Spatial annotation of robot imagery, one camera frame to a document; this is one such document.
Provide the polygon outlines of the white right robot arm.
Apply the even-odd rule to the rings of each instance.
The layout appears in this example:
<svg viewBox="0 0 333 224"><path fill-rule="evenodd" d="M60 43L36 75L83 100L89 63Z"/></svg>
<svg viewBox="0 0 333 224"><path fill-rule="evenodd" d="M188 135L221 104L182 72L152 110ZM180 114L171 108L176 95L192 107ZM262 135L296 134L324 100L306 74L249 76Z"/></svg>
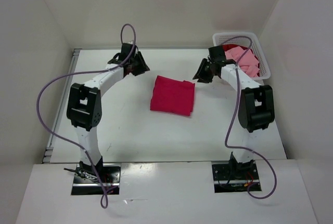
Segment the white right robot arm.
<svg viewBox="0 0 333 224"><path fill-rule="evenodd" d="M254 132L265 130L275 119L273 89L261 85L245 74L233 60L211 61L204 58L193 79L200 83L211 83L217 76L226 81L235 91L236 105L224 144L231 149L229 166L233 175L242 175L253 168L254 150L249 143ZM235 121L238 120L246 135L242 143L229 143Z"/></svg>

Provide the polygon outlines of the magenta t shirt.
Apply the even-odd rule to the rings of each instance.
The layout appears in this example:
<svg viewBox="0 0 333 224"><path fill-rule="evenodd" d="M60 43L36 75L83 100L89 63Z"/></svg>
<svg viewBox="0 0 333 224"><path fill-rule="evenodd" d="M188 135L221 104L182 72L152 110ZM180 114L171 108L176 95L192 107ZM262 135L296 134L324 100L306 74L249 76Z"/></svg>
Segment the magenta t shirt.
<svg viewBox="0 0 333 224"><path fill-rule="evenodd" d="M157 76L150 110L189 117L193 112L195 84Z"/></svg>

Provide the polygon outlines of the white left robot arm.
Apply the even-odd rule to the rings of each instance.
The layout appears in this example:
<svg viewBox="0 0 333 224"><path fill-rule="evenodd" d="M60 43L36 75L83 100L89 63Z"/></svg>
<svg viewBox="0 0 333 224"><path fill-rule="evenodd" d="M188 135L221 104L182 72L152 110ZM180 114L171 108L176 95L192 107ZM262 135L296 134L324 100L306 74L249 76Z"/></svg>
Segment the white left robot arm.
<svg viewBox="0 0 333 224"><path fill-rule="evenodd" d="M80 170L94 175L103 170L103 157L99 151L97 126L102 118L102 96L126 75L138 76L149 71L140 51L135 51L124 66L121 63L124 52L117 53L101 72L85 83L74 83L70 88L67 118L78 136L81 149Z"/></svg>

